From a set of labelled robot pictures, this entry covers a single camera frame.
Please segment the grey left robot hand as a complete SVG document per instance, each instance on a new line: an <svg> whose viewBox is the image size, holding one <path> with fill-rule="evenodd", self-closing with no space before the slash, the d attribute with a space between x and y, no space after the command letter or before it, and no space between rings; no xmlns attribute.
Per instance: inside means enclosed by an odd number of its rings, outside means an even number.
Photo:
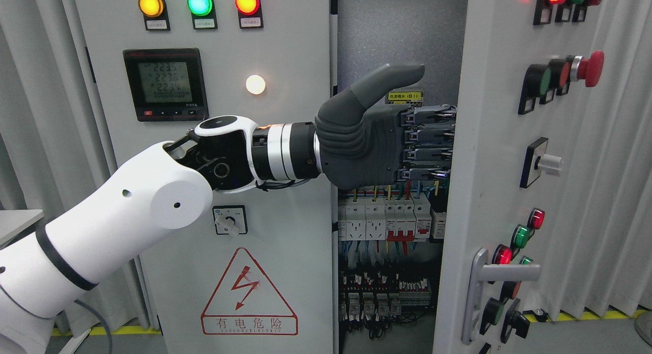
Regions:
<svg viewBox="0 0 652 354"><path fill-rule="evenodd" d="M422 64L384 64L321 106L321 168L333 185L350 190L450 177L457 109L379 103L424 72Z"/></svg>

